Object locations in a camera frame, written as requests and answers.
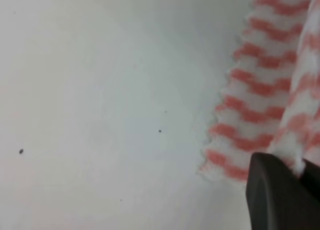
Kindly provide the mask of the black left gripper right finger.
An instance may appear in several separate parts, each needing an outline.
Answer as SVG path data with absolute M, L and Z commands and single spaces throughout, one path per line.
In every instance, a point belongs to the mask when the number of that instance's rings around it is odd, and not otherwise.
M 304 160 L 305 168 L 300 176 L 298 201 L 299 205 L 320 204 L 320 167 Z

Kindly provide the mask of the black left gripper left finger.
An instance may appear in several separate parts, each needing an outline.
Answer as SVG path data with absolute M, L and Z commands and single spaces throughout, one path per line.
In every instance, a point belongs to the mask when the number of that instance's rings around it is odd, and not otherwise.
M 299 177 L 274 155 L 251 156 L 245 194 L 252 230 L 320 228 L 320 205 L 299 205 Z

